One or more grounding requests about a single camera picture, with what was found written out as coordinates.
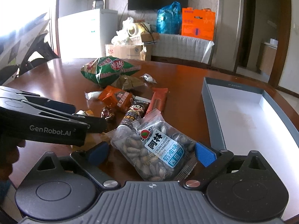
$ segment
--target cardboard box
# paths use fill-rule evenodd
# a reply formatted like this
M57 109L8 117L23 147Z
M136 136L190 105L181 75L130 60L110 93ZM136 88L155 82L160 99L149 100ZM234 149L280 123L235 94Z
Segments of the cardboard box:
M120 59L151 60L152 45L106 45L106 56Z
M132 44L142 44L142 43L149 44L149 43L154 43L154 41L156 42L159 39L160 39L159 33L152 33L152 35L151 34L135 35L130 37Z

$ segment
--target green snack bag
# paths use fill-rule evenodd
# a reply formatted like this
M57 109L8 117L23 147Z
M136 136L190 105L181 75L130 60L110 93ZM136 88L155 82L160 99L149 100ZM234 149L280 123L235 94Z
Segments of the green snack bag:
M87 63L81 68L81 73L88 80L99 84L101 87L106 87L118 79L120 75L131 76L140 69L140 65L133 66L122 59L107 56Z

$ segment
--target wooden table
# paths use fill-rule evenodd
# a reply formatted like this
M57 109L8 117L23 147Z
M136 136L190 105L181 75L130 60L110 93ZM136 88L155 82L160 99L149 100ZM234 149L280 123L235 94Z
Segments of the wooden table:
M53 100L74 104L77 110L91 109L96 116L100 116L104 104L100 101L88 101L84 96L84 92L100 90L98 85L85 79L80 73L80 68L89 61L91 59L69 61L55 59L28 71L8 86L38 93ZM295 127L299 129L298 114L275 89L263 82L168 63L133 60L129 62L134 65L142 65L142 69L134 76L140 77L144 73L148 73L158 82L154 87L168 88L166 106L163 112L164 119L196 141L207 145L210 144L201 96L201 87L205 76L265 89L287 114ZM143 92L134 92L134 94L150 99L152 96L150 87L152 86L148 85L143 89ZM122 117L123 114L118 114L116 124L113 127L119 124ZM49 150L54 151L58 156L67 155L71 152L69 146L27 141L26 147L20 149L20 160L14 164L13 173L10 176L16 187L19 186L44 152ZM134 167L114 148L111 149L108 159L100 166L100 169L122 184L127 180L141 180ZM190 177L201 169L202 166L198 164Z

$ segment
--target white refrigerator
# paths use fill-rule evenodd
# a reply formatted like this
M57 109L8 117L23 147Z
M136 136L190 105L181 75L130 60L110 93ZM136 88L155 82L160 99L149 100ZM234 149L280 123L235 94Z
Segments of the white refrigerator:
M105 44L116 35L118 12L93 9L58 18L61 58L106 56Z

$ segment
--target metal screw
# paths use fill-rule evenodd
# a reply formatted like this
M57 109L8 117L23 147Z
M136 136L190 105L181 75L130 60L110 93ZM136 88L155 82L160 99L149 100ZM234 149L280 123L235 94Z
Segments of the metal screw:
M107 180L103 183L106 188L115 188L118 185L118 182L115 180Z
M200 186L200 182L198 180L188 180L186 181L186 186L189 188L197 188Z

